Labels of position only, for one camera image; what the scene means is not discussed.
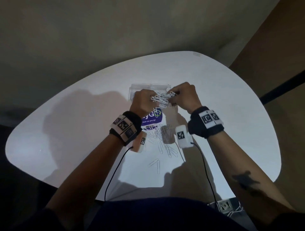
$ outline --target black wrist strap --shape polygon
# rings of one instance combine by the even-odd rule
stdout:
[[[203,106],[191,114],[191,120],[188,122],[188,131],[190,134],[207,139],[209,136],[223,131],[222,124],[222,121],[213,110]]]
[[[109,134],[118,137],[126,146],[142,131],[141,124],[142,119],[137,114],[126,111],[111,124]]]

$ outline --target forearm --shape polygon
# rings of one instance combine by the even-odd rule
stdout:
[[[249,214],[269,223],[293,209],[270,178],[224,131],[210,136],[208,142],[229,186]]]
[[[123,142],[108,135],[67,177],[47,204],[66,228],[82,219],[94,202]]]

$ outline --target hand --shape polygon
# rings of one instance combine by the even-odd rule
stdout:
[[[147,116],[154,108],[159,106],[159,102],[151,100],[151,97],[156,95],[157,93],[152,90],[142,89],[141,91],[136,91],[129,110],[141,118]]]
[[[187,110],[188,113],[192,114],[194,110],[202,107],[194,85],[185,82],[173,87],[168,93],[171,91],[175,92],[177,95],[169,98],[168,102],[177,104],[182,109]]]

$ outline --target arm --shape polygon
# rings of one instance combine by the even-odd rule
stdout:
[[[183,83],[170,91],[178,93],[170,102],[190,114],[202,106],[194,85]],[[257,228],[293,211],[269,177],[224,131],[207,140],[230,188]]]
[[[136,92],[130,111],[140,118],[148,115],[158,106],[151,101],[152,95],[156,93],[150,90]],[[75,227],[88,211],[123,146],[118,137],[109,134],[67,177],[46,205],[66,229]]]

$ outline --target white table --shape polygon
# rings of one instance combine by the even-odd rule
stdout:
[[[132,83],[170,84],[173,87],[185,81],[196,86],[202,104],[218,113],[225,131],[275,181],[281,169],[280,150],[271,120],[258,97],[230,69],[190,51],[131,59],[78,81],[40,106],[13,130],[6,143],[6,156],[24,172],[59,187],[106,137],[111,122],[129,109],[127,98]],[[189,121],[190,115],[185,110],[179,108],[178,113]],[[219,197],[234,197],[207,141],[196,135],[193,137],[204,152]],[[98,200],[104,200],[105,185],[123,151],[98,194]],[[107,198],[122,200],[171,195],[204,200],[199,194],[209,191],[209,187],[202,185],[206,176],[198,152],[189,154],[187,163],[191,164],[183,167],[180,155],[166,158],[158,151],[155,153],[127,153],[111,182]],[[155,157],[161,161],[160,174],[155,167],[147,167]]]

